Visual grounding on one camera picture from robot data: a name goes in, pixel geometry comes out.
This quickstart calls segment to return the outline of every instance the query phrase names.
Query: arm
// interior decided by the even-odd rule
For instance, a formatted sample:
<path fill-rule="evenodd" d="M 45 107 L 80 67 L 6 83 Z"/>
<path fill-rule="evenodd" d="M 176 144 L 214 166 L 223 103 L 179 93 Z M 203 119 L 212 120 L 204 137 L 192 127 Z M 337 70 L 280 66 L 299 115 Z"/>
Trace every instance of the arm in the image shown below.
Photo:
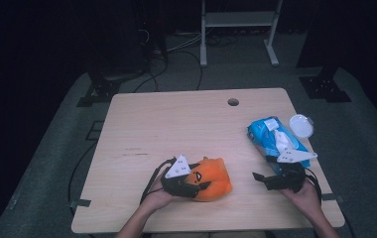
<path fill-rule="evenodd" d="M 164 191 L 161 185 L 161 176 L 158 176 L 145 200 L 136 209 L 133 215 L 129 218 L 126 224 L 121 228 L 116 238 L 137 238 L 142 234 L 143 228 L 148 218 L 173 200 L 173 197 Z"/>
<path fill-rule="evenodd" d="M 309 220 L 318 237 L 339 237 L 322 212 L 315 188 L 308 179 L 304 182 L 303 188 L 297 193 L 293 193 L 289 189 L 283 189 L 280 192 Z"/>

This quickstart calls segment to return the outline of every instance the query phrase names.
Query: table hole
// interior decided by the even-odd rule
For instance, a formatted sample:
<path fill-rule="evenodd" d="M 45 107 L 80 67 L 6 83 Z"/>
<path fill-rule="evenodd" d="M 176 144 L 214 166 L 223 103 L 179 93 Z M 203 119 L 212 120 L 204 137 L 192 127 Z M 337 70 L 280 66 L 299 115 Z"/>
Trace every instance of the table hole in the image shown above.
<path fill-rule="evenodd" d="M 229 98 L 228 99 L 228 104 L 230 106 L 238 106 L 238 104 L 240 104 L 240 102 L 236 98 Z"/>

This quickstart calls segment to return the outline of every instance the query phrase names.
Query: dark background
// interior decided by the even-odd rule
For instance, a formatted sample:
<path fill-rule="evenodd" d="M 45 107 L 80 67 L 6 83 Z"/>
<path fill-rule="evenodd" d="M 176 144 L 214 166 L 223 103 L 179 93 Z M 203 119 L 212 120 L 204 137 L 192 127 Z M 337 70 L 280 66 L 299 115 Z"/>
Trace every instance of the dark background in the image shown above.
<path fill-rule="evenodd" d="M 267 10 L 275 4 L 258 2 L 207 0 L 207 7 Z M 87 72 L 86 59 L 126 68 L 146 59 L 137 29 L 152 24 L 144 16 L 154 9 L 143 6 L 129 0 L 0 0 L 0 214 L 67 91 Z M 167 34 L 199 30 L 200 1 L 163 0 L 159 6 Z M 102 11 L 113 18 L 108 24 Z M 111 31 L 114 24 L 118 32 Z M 305 29 L 310 30 L 298 67 L 345 68 L 377 107 L 377 1 L 285 0 L 278 31 Z"/>

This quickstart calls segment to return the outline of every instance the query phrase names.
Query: white metal stand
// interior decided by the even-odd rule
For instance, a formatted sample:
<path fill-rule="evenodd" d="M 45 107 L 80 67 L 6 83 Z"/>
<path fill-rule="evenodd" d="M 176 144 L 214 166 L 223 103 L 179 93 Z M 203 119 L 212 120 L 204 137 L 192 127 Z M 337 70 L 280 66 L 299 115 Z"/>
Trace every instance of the white metal stand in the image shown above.
<path fill-rule="evenodd" d="M 259 27 L 270 26 L 269 39 L 264 40 L 272 66 L 278 66 L 279 61 L 275 55 L 272 44 L 278 25 L 283 0 L 279 0 L 275 11 L 264 12 L 222 12 L 206 13 L 205 0 L 201 1 L 201 43 L 200 65 L 207 66 L 206 55 L 206 28 L 210 27 Z"/>

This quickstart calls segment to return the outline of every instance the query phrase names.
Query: person's left hand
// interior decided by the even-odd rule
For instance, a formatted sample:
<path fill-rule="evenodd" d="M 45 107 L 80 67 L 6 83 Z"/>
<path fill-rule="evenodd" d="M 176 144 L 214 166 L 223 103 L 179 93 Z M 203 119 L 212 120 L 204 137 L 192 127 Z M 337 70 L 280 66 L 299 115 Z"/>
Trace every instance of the person's left hand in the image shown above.
<path fill-rule="evenodd" d="M 163 187 L 161 183 L 162 176 L 163 174 L 160 174 L 157 178 L 155 178 L 155 181 L 152 184 L 152 187 L 148 195 L 146 196 L 145 200 L 143 200 L 141 204 L 144 206 L 148 206 L 153 211 L 167 206 L 174 199 L 174 197 L 171 194 L 167 193 L 162 188 Z"/>

